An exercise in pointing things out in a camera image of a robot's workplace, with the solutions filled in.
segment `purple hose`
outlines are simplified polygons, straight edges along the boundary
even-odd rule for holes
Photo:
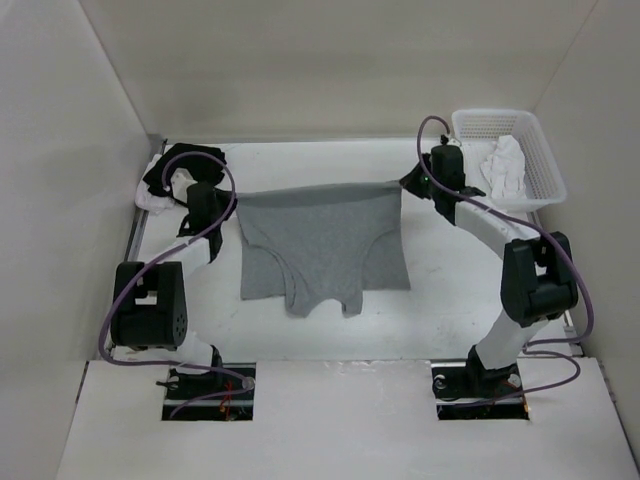
[[[216,373],[221,373],[224,375],[230,375],[232,377],[235,377],[239,380],[242,381],[243,386],[245,384],[249,384],[250,382],[248,381],[247,377],[245,377],[244,375],[241,375],[237,372],[234,372],[233,370],[229,370],[227,368],[221,368],[221,367],[212,367],[212,366],[205,366],[205,365],[193,365],[190,363],[180,363],[180,362],[175,362],[175,361],[171,361],[171,360],[145,360],[145,361],[140,361],[140,362],[126,362],[126,361],[122,361],[122,360],[116,360],[115,358],[113,358],[109,352],[107,351],[107,349],[105,348],[105,344],[107,341],[107,335],[109,333],[109,328],[111,326],[111,321],[113,320],[114,315],[116,314],[116,312],[118,311],[118,308],[120,308],[120,305],[122,304],[122,302],[124,301],[125,297],[129,294],[129,292],[131,292],[131,290],[133,288],[135,288],[136,284],[138,283],[138,280],[140,278],[142,278],[142,276],[147,273],[151,268],[153,268],[155,265],[157,265],[158,263],[166,260],[167,258],[171,257],[172,255],[184,250],[185,248],[187,248],[189,245],[191,245],[193,242],[195,242],[196,240],[199,240],[200,238],[206,236],[207,234],[209,234],[211,231],[215,230],[216,228],[218,228],[222,222],[224,221],[225,218],[227,218],[227,215],[229,215],[231,213],[231,211],[233,210],[234,204],[235,204],[235,199],[236,199],[236,183],[235,180],[233,178],[233,175],[231,175],[231,171],[229,170],[229,168],[225,165],[225,163],[222,160],[219,160],[218,158],[214,157],[213,155],[210,155],[208,153],[205,152],[185,152],[182,153],[178,156],[176,156],[175,158],[172,158],[167,165],[165,165],[164,169],[162,170],[162,184],[165,188],[167,188],[167,181],[166,181],[166,174],[167,174],[167,169],[175,162],[177,162],[178,160],[188,156],[188,155],[200,155],[202,157],[208,158],[209,160],[214,161],[215,163],[217,163],[218,165],[220,165],[222,167],[222,170],[227,174],[227,176],[229,177],[229,181],[231,182],[231,200],[229,201],[229,205],[227,205],[227,208],[225,209],[225,211],[222,213],[222,215],[220,215],[220,218],[218,218],[215,222],[213,222],[213,224],[211,224],[209,227],[205,228],[202,232],[200,232],[199,234],[197,234],[196,236],[192,237],[191,239],[189,239],[189,241],[187,241],[186,243],[183,243],[181,245],[177,245],[169,250],[167,250],[166,252],[161,253],[160,255],[158,255],[156,258],[154,258],[153,260],[151,260],[150,262],[148,262],[146,265],[144,265],[144,267],[142,267],[142,269],[129,281],[129,283],[127,283],[127,285],[124,287],[124,289],[122,290],[122,292],[120,292],[120,294],[116,297],[116,299],[114,300],[113,304],[111,305],[111,308],[109,309],[109,312],[107,313],[107,316],[102,324],[102,328],[100,329],[100,336],[98,338],[98,351],[100,352],[100,356],[108,363],[112,364],[112,365],[118,365],[118,366],[123,366],[123,367],[130,367],[130,366],[145,366],[145,365],[167,365],[167,366],[171,366],[171,367],[176,367],[176,366],[180,366],[180,367],[184,367],[184,368],[192,368],[195,370],[206,370],[209,372],[216,372]],[[186,407],[187,405],[189,405],[192,402],[198,401],[198,400],[205,400],[208,398],[213,398],[213,397],[218,397],[218,396],[226,396],[226,395],[237,395],[240,393],[245,393],[248,392],[250,390],[253,389],[253,386],[251,386],[250,388],[243,388],[240,390],[233,390],[230,392],[216,392],[216,393],[211,393],[211,394],[207,394],[207,395],[202,395],[201,397],[197,397],[197,398],[192,398],[190,400],[187,400],[186,402],[178,405],[176,408],[173,409],[173,411],[171,412],[171,414],[169,415],[169,418],[173,418],[176,413],[178,413],[180,410],[182,410],[184,407]]]
[[[517,223],[519,225],[523,225],[525,227],[532,228],[533,230],[538,232],[540,234],[540,236],[542,236],[545,240],[547,240],[553,246],[553,248],[555,249],[556,253],[562,259],[562,262],[567,266],[567,268],[571,272],[571,275],[575,279],[575,281],[576,281],[576,283],[578,285],[578,288],[580,289],[580,293],[582,293],[582,298],[584,299],[584,304],[585,304],[585,307],[586,307],[586,310],[587,310],[587,327],[585,328],[585,331],[581,335],[578,335],[578,336],[573,337],[573,338],[550,338],[550,339],[545,339],[545,340],[534,340],[532,342],[529,342],[525,346],[525,348],[523,350],[523,352],[526,355],[550,355],[550,356],[554,356],[554,357],[557,357],[557,358],[564,358],[565,360],[570,361],[576,367],[576,372],[571,377],[569,377],[569,378],[567,378],[565,380],[562,380],[560,382],[557,382],[557,383],[552,383],[550,385],[545,385],[545,386],[542,386],[542,387],[529,388],[527,390],[521,390],[519,392],[510,393],[508,395],[504,395],[504,396],[497,397],[497,398],[490,399],[490,400],[482,400],[482,401],[466,403],[466,404],[456,404],[456,406],[478,407],[478,406],[482,406],[482,405],[490,405],[490,404],[495,403],[498,400],[504,400],[504,399],[507,399],[507,398],[520,397],[520,396],[525,395],[527,393],[539,392],[539,391],[542,391],[542,390],[548,390],[550,388],[560,387],[562,385],[566,385],[567,383],[570,383],[570,382],[574,381],[576,378],[578,378],[578,376],[580,376],[581,370],[580,370],[580,365],[573,358],[571,358],[571,357],[569,357],[567,355],[563,355],[561,353],[549,352],[549,351],[543,351],[543,350],[537,350],[537,351],[530,352],[530,351],[527,350],[527,348],[528,347],[533,347],[535,345],[547,345],[547,344],[551,344],[551,343],[554,343],[554,344],[557,344],[557,343],[578,343],[578,342],[581,342],[581,341],[586,340],[587,338],[589,338],[589,336],[591,335],[591,332],[593,332],[593,327],[594,327],[594,324],[595,324],[595,314],[594,314],[594,311],[593,311],[593,303],[591,302],[591,295],[589,295],[589,290],[587,289],[587,286],[586,286],[582,276],[580,275],[580,272],[578,272],[578,270],[576,269],[575,265],[573,264],[573,261],[571,260],[571,258],[567,254],[567,252],[565,252],[564,249],[560,246],[560,244],[556,241],[556,239],[553,238],[544,229],[540,228],[539,226],[537,226],[537,225],[535,225],[535,224],[533,224],[531,222],[527,222],[526,220],[520,220],[519,218],[511,217],[511,216],[506,215],[506,214],[504,214],[502,212],[498,212],[498,211],[492,209],[490,206],[485,205],[482,202],[478,202],[477,200],[474,200],[473,198],[466,197],[464,195],[460,195],[458,192],[456,192],[454,190],[451,190],[450,188],[445,187],[436,178],[433,177],[431,172],[429,172],[429,169],[427,168],[426,164],[424,163],[424,159],[422,158],[422,147],[421,147],[422,133],[424,132],[425,125],[430,120],[437,120],[438,122],[442,123],[447,129],[447,133],[449,133],[449,125],[447,124],[447,122],[442,117],[438,117],[436,115],[429,115],[420,124],[420,128],[418,129],[418,137],[417,137],[418,160],[420,162],[420,166],[422,167],[422,170],[424,171],[424,174],[429,178],[429,181],[432,182],[436,187],[438,187],[443,192],[446,192],[449,195],[453,195],[454,197],[456,197],[456,198],[458,198],[458,199],[460,199],[460,200],[462,200],[464,202],[468,202],[468,203],[470,203],[472,205],[475,205],[476,207],[481,208],[482,210],[485,210],[485,211],[491,213],[492,215],[498,217],[501,220],[504,220],[504,221],[507,221],[507,222],[512,222],[512,223]]]

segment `purple cable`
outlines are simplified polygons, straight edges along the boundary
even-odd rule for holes
[[[218,165],[220,165],[222,167],[222,170],[227,174],[227,176],[229,177],[229,181],[231,182],[231,200],[229,201],[229,205],[227,205],[227,208],[225,209],[225,211],[222,213],[222,215],[220,215],[220,217],[213,222],[209,227],[205,228],[202,232],[200,232],[199,234],[197,234],[196,236],[192,237],[191,239],[189,239],[186,243],[183,243],[181,245],[177,245],[169,250],[167,250],[166,252],[161,253],[160,255],[158,255],[157,257],[155,257],[153,260],[151,260],[150,262],[148,262],[146,265],[144,265],[142,267],[142,269],[136,274],[134,275],[134,277],[129,281],[129,283],[127,283],[127,285],[124,287],[124,289],[122,290],[122,292],[120,292],[120,294],[116,297],[116,299],[114,300],[113,304],[111,305],[111,308],[109,309],[109,312],[107,313],[107,316],[102,324],[102,328],[100,329],[100,336],[98,338],[98,351],[100,352],[100,356],[108,363],[112,364],[112,365],[118,365],[118,366],[122,366],[122,367],[131,367],[131,366],[145,366],[145,365],[166,365],[166,366],[170,366],[170,367],[184,367],[184,368],[191,368],[191,369],[195,369],[195,370],[206,370],[209,372],[216,372],[216,373],[221,373],[224,375],[230,375],[232,377],[235,377],[239,380],[242,381],[242,385],[244,387],[244,385],[250,385],[249,388],[242,388],[240,390],[232,390],[232,391],[226,391],[226,392],[216,392],[216,393],[211,393],[211,394],[207,394],[207,395],[202,395],[200,397],[196,397],[196,398],[192,398],[190,400],[187,400],[186,402],[178,405],[176,408],[173,409],[173,411],[171,412],[171,414],[169,415],[169,418],[173,418],[180,410],[182,410],[184,407],[186,407],[187,405],[189,405],[192,402],[196,402],[198,400],[206,400],[208,398],[213,398],[213,397],[218,397],[218,396],[226,396],[226,395],[237,395],[237,394],[241,394],[241,393],[246,393],[250,390],[253,389],[253,385],[252,382],[249,381],[249,379],[247,377],[245,377],[244,375],[241,375],[237,372],[234,372],[233,370],[229,370],[227,368],[221,368],[221,367],[212,367],[212,366],[205,366],[205,365],[193,365],[190,363],[180,363],[180,362],[176,362],[176,361],[172,361],[172,360],[144,360],[144,361],[139,361],[139,362],[126,362],[126,361],[122,361],[122,360],[116,360],[115,358],[113,358],[109,352],[107,351],[105,344],[107,341],[107,335],[109,333],[109,328],[111,326],[111,322],[113,320],[114,315],[116,314],[116,312],[118,311],[118,308],[120,308],[120,305],[122,304],[122,302],[124,301],[125,297],[129,294],[129,292],[131,292],[131,290],[133,288],[135,288],[136,284],[138,283],[138,280],[140,280],[140,278],[142,278],[142,276],[147,273],[151,268],[153,268],[155,265],[157,265],[158,263],[162,262],[163,260],[166,260],[167,258],[169,258],[170,256],[184,250],[185,248],[187,248],[189,245],[191,245],[193,242],[195,242],[196,240],[199,240],[200,238],[206,236],[207,234],[209,234],[211,231],[215,230],[216,228],[218,228],[222,222],[224,221],[225,218],[227,218],[227,215],[229,215],[231,213],[231,211],[233,210],[234,207],[234,203],[235,203],[235,199],[236,199],[236,183],[235,180],[233,178],[233,175],[231,175],[231,171],[229,170],[229,168],[225,165],[225,163],[216,158],[213,155],[210,155],[208,153],[205,152],[185,152],[185,153],[181,153],[180,155],[176,156],[175,158],[172,158],[167,165],[165,165],[164,169],[162,170],[162,184],[165,188],[167,188],[167,182],[166,182],[166,174],[167,174],[167,169],[175,162],[177,162],[178,160],[188,156],[188,155],[200,155],[203,156],[205,158],[208,158],[209,160],[214,161],[215,163],[217,163]]]
[[[424,174],[427,176],[427,178],[429,178],[429,181],[432,182],[437,188],[439,188],[440,190],[442,190],[445,193],[448,193],[449,195],[453,195],[454,197],[464,201],[464,202],[468,202],[472,205],[475,205],[478,208],[481,208],[482,210],[491,213],[492,215],[498,217],[501,220],[507,221],[507,222],[512,222],[512,223],[517,223],[519,225],[523,225],[525,227],[529,227],[532,228],[533,230],[535,230],[536,232],[538,232],[540,234],[540,236],[542,236],[545,240],[547,240],[555,249],[556,253],[560,256],[560,258],[562,259],[562,262],[567,266],[567,268],[569,269],[569,271],[571,272],[571,275],[573,276],[574,280],[576,281],[576,284],[578,285],[578,288],[580,289],[580,293],[582,293],[582,298],[584,299],[584,304],[587,310],[587,327],[585,328],[585,331],[581,334],[578,335],[576,337],[573,338],[550,338],[550,339],[545,339],[545,340],[534,340],[532,342],[529,342],[523,352],[526,355],[550,355],[553,357],[557,357],[557,358],[564,358],[565,360],[571,362],[575,367],[576,367],[576,372],[569,378],[562,380],[560,382],[556,382],[556,383],[552,383],[549,385],[544,385],[542,387],[534,387],[534,388],[529,388],[526,390],[521,390],[519,392],[514,392],[514,393],[510,393],[508,395],[503,395],[500,397],[496,397],[494,399],[490,399],[490,400],[482,400],[482,401],[478,401],[478,402],[472,402],[472,403],[465,403],[465,404],[456,404],[456,406],[461,406],[461,407],[479,407],[482,405],[490,405],[495,403],[498,400],[504,400],[507,398],[514,398],[514,397],[520,397],[522,395],[525,395],[527,393],[532,393],[532,392],[539,392],[542,390],[548,390],[551,388],[556,388],[556,387],[560,387],[562,385],[566,385],[567,383],[570,383],[572,381],[574,381],[576,378],[578,378],[580,376],[581,370],[580,370],[580,365],[578,364],[578,362],[576,362],[573,358],[561,354],[561,353],[557,353],[557,352],[550,352],[550,351],[543,351],[543,350],[536,350],[533,352],[529,352],[527,351],[528,347],[533,347],[535,345],[547,345],[547,344],[556,344],[556,343],[578,343],[581,342],[583,340],[586,340],[587,338],[589,338],[589,336],[591,335],[591,332],[593,332],[593,327],[595,324],[595,314],[593,311],[593,303],[591,302],[591,295],[589,295],[589,290],[587,289],[587,285],[585,284],[582,276],[580,275],[580,272],[578,272],[578,270],[576,269],[575,265],[573,264],[573,261],[571,260],[571,258],[569,257],[569,255],[567,254],[567,252],[564,251],[564,249],[560,246],[560,244],[556,241],[555,238],[553,238],[549,233],[547,233],[547,231],[545,231],[543,228],[531,223],[531,222],[527,222],[526,220],[520,220],[519,218],[515,218],[515,217],[511,217],[509,215],[506,215],[502,212],[498,212],[496,210],[494,210],[493,208],[491,208],[488,205],[485,205],[482,202],[478,202],[477,200],[474,200],[473,198],[470,197],[466,197],[464,195],[459,194],[458,192],[451,190],[450,188],[445,187],[444,185],[442,185],[435,177],[433,177],[433,175],[431,174],[431,172],[429,171],[429,169],[427,168],[427,165],[424,163],[424,159],[422,158],[422,147],[421,147],[421,143],[422,143],[422,134],[424,132],[424,127],[427,124],[427,122],[429,122],[430,120],[437,120],[438,122],[442,123],[446,130],[447,133],[450,132],[449,130],[449,125],[447,124],[446,120],[444,120],[442,117],[438,117],[437,115],[429,115],[427,118],[425,118],[422,123],[420,124],[420,128],[418,129],[418,137],[417,137],[417,151],[418,151],[418,160],[420,162],[420,166],[422,167],[422,170],[424,171]]]

